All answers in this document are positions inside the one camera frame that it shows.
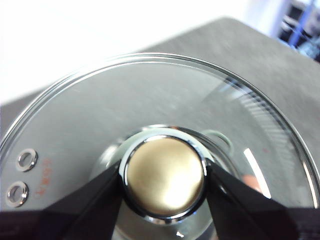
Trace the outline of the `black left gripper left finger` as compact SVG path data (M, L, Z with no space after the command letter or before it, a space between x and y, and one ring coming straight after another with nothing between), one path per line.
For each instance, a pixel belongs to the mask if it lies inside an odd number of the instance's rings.
M42 210L3 211L2 240L110 240L123 190L117 161L81 188Z

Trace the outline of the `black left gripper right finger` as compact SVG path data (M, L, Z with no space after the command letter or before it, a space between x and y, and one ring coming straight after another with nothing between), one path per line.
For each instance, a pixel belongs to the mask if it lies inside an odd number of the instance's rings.
M220 240L318 240L320 210L286 207L217 164L208 167L207 202Z

